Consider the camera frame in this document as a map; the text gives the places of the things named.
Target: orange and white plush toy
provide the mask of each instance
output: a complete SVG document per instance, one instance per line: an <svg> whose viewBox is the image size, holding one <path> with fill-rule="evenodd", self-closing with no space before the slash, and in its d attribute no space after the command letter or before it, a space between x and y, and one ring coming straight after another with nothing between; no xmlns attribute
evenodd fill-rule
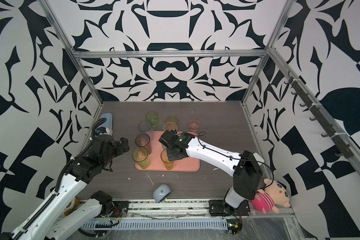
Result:
<svg viewBox="0 0 360 240"><path fill-rule="evenodd" d="M268 185L272 182L268 178L264 179L265 185ZM280 210L275 207L275 204L283 205L284 207L290 207L289 204L289 195L287 190L279 184L277 181L273 181L273 183L266 187L265 190L258 189L259 193L255 195L252 203L257 208L257 210L267 213L272 210L275 213L279 213Z"/></svg>

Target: patterned wall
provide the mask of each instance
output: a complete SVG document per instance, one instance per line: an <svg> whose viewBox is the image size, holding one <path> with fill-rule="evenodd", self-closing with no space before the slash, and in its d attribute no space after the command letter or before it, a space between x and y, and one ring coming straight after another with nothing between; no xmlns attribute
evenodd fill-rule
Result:
<svg viewBox="0 0 360 240"><path fill-rule="evenodd" d="M298 0L276 49L360 146L360 0ZM247 106L308 239L360 239L360 177L272 60Z"/></svg>
<svg viewBox="0 0 360 240"><path fill-rule="evenodd" d="M35 0L0 0L0 232L77 154L98 107Z"/></svg>
<svg viewBox="0 0 360 240"><path fill-rule="evenodd" d="M76 50L264 49L285 0L51 0Z"/></svg>
<svg viewBox="0 0 360 240"><path fill-rule="evenodd" d="M104 101L241 100L259 57L94 58L82 63Z"/></svg>

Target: stuffed animal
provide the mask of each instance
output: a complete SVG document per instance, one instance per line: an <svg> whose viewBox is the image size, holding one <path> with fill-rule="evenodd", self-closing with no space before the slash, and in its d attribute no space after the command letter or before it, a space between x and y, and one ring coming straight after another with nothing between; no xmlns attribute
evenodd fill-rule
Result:
<svg viewBox="0 0 360 240"><path fill-rule="evenodd" d="M272 182L268 178L264 179L265 185L268 185ZM266 187L265 190L258 189L259 193L255 195L252 203L257 208L257 210L267 213L272 210L275 213L279 213L280 210L275 207L275 204L283 205L284 207L290 207L289 204L289 195L287 190L279 184L277 181L273 181L273 183Z"/></svg>

